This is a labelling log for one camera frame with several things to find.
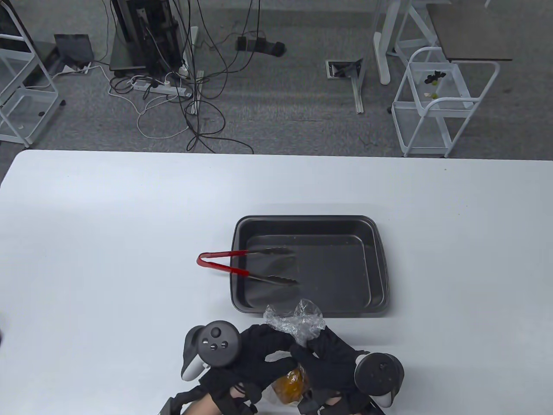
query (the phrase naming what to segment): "red tongs handle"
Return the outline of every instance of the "red tongs handle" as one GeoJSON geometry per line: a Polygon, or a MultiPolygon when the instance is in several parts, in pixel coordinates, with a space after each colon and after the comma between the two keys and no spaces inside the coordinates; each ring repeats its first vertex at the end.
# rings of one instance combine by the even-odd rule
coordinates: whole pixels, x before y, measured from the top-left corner
{"type": "Polygon", "coordinates": [[[219,271],[232,272],[242,277],[247,277],[249,271],[240,268],[229,267],[228,265],[218,264],[217,262],[204,261],[204,258],[225,258],[225,257],[239,257],[250,253],[250,251],[222,251],[222,252],[204,252],[198,255],[196,263],[200,267],[218,269],[219,271]]]}

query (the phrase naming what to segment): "dark desk top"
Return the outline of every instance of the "dark desk top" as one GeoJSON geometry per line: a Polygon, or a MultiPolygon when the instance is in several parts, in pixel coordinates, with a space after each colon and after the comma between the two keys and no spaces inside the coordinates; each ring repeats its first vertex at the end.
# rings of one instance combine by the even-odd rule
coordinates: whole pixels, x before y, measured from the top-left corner
{"type": "Polygon", "coordinates": [[[428,4],[428,14],[448,60],[513,60],[497,20],[482,4],[428,4]]]}

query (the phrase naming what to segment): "white desk leg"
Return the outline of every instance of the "white desk leg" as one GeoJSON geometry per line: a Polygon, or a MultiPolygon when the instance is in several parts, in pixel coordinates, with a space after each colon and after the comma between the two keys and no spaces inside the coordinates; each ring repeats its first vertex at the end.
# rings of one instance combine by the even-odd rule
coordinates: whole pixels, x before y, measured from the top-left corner
{"type": "Polygon", "coordinates": [[[386,52],[388,51],[388,46],[394,30],[395,20],[398,17],[400,4],[401,0],[390,0],[382,33],[376,32],[374,34],[374,55],[377,58],[378,74],[382,85],[388,85],[390,83],[390,71],[388,69],[388,61],[386,60],[386,52]]]}

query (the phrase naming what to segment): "white metal cart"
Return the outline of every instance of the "white metal cart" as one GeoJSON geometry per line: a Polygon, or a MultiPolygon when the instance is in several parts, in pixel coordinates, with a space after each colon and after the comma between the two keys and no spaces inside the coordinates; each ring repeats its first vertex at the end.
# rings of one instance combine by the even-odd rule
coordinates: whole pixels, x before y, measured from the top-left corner
{"type": "Polygon", "coordinates": [[[448,62],[437,46],[421,48],[413,53],[392,104],[392,116],[403,156],[416,153],[448,157],[498,74],[499,64],[495,61],[448,62]],[[415,59],[420,54],[434,54],[436,58],[433,60],[436,61],[429,62],[425,58],[425,61],[418,62],[415,59]],[[469,93],[460,64],[494,67],[493,75],[479,96],[472,97],[469,93]],[[436,71],[445,74],[445,77],[440,78],[437,85],[424,83],[436,71]],[[413,94],[412,101],[399,100],[406,81],[413,94]],[[465,119],[453,139],[446,126],[446,118],[465,119]]]}
{"type": "Polygon", "coordinates": [[[25,42],[29,49],[29,52],[0,49],[0,140],[29,147],[52,118],[61,98],[14,11],[6,2],[0,4],[19,32],[19,36],[0,33],[0,39],[25,42]],[[45,88],[49,91],[28,89],[23,84],[37,65],[48,81],[45,88]]]}

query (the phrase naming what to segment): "food item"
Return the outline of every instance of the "food item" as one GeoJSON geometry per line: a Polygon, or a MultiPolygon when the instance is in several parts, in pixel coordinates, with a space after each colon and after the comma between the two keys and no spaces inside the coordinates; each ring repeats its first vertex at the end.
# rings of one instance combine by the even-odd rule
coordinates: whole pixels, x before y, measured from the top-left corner
{"type": "Polygon", "coordinates": [[[307,378],[299,369],[294,369],[286,376],[275,380],[272,384],[276,396],[283,404],[299,402],[301,395],[307,390],[307,378]]]}

